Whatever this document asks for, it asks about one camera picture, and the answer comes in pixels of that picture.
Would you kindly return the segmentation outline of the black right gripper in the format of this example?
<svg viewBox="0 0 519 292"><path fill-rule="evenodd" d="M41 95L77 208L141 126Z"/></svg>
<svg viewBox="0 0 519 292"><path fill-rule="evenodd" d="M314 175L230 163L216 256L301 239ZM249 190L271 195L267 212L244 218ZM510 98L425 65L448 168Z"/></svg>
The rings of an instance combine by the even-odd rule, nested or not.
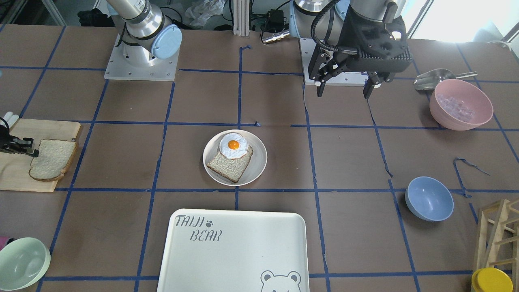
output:
<svg viewBox="0 0 519 292"><path fill-rule="evenodd" d="M10 135L10 128L4 118L0 118L0 151L10 155L27 155L29 157L38 157L39 150L34 148L34 139L23 138L18 139Z"/></svg>

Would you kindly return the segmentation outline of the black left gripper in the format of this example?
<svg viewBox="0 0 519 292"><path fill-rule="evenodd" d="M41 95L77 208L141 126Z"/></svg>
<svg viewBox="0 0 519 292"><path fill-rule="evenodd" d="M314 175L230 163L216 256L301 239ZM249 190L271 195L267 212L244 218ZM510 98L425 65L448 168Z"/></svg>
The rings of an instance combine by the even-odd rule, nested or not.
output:
<svg viewBox="0 0 519 292"><path fill-rule="evenodd" d="M317 97L322 97L331 78L345 72L366 72L363 96L369 99L376 87L390 82L394 74L410 66L413 55L401 7L347 7L335 41L317 35L317 27L323 18L329 17L329 11L329 7L323 7L310 24L315 50L308 73L317 83Z"/></svg>

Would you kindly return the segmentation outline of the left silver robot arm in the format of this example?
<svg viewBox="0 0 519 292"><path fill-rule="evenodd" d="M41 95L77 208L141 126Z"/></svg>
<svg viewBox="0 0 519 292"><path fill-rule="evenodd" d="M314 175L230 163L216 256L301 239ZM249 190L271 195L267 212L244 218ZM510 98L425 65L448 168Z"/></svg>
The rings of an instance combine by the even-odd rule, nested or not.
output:
<svg viewBox="0 0 519 292"><path fill-rule="evenodd" d="M343 73L365 73L363 96L413 61L401 12L404 0L293 0L289 32L314 48L303 69L321 97Z"/></svg>

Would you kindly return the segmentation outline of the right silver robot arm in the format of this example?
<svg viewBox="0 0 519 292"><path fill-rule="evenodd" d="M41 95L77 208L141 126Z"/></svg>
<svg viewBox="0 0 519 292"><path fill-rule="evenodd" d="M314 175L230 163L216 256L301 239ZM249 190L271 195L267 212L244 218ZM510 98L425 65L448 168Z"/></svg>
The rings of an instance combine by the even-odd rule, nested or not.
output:
<svg viewBox="0 0 519 292"><path fill-rule="evenodd" d="M183 36L161 8L148 0L109 0L107 8L119 31L109 79L173 81Z"/></svg>

